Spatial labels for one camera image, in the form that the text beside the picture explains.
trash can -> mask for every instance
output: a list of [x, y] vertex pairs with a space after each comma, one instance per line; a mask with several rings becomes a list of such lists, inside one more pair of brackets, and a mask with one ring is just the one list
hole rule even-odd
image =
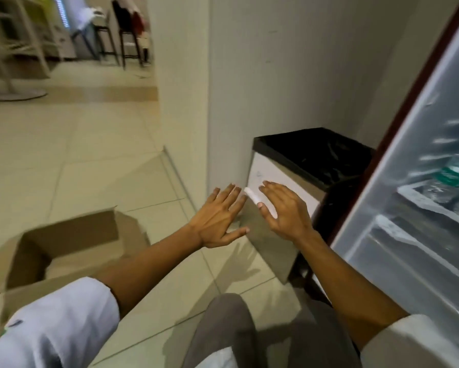
[[258, 186], [269, 180], [288, 186], [303, 199], [313, 228], [326, 241], [347, 210], [374, 150], [325, 128], [254, 138], [247, 182], [248, 199], [241, 225], [275, 276], [287, 282], [299, 251], [290, 241], [270, 231], [256, 204], [263, 202], [276, 216], [273, 205]]

green label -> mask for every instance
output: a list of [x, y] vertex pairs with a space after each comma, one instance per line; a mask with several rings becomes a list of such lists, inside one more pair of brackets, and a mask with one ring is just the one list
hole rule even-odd
[[459, 173], [452, 171], [449, 168], [442, 168], [435, 178], [448, 186], [459, 187]]

black chair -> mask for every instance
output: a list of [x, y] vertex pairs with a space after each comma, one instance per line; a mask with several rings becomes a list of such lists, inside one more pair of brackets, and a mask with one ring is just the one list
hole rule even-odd
[[[110, 10], [107, 12], [107, 16], [105, 18], [105, 25], [99, 26], [99, 25], [93, 24], [93, 30], [95, 32], [95, 37], [98, 42], [98, 45], [100, 46], [100, 53], [103, 55], [103, 59], [106, 59], [107, 55], [114, 55], [115, 60], [117, 61], [117, 64], [120, 66], [120, 62], [118, 61], [118, 56], [117, 56], [117, 50], [115, 49], [114, 39], [111, 36], [109, 25], [110, 25]], [[110, 39], [110, 45], [113, 51], [105, 51], [105, 46], [103, 45], [103, 40], [102, 40], [102, 37], [100, 36], [100, 32], [108, 33], [108, 37]]]
[[[122, 50], [122, 66], [125, 69], [125, 58], [137, 58], [139, 59], [139, 64], [143, 67], [142, 58], [140, 56], [139, 43], [132, 28], [132, 18], [131, 14], [127, 9], [120, 7], [117, 0], [113, 0], [111, 5], [114, 9], [115, 18], [117, 19], [118, 24], [118, 35], [120, 36], [120, 48]], [[124, 35], [132, 35], [134, 39], [134, 44], [136, 45], [137, 55], [126, 55], [124, 50]]]

refrigerator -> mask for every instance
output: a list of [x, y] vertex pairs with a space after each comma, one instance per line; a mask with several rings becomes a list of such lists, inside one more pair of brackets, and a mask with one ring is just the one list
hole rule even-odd
[[456, 199], [441, 205], [422, 194], [457, 151], [459, 9], [393, 119], [331, 243], [369, 281], [411, 314], [428, 315], [459, 347]]

open cardboard box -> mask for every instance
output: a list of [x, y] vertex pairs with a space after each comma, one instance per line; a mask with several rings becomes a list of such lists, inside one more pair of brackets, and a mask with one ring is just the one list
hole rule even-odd
[[21, 307], [150, 245], [114, 209], [31, 229], [0, 247], [0, 335]]

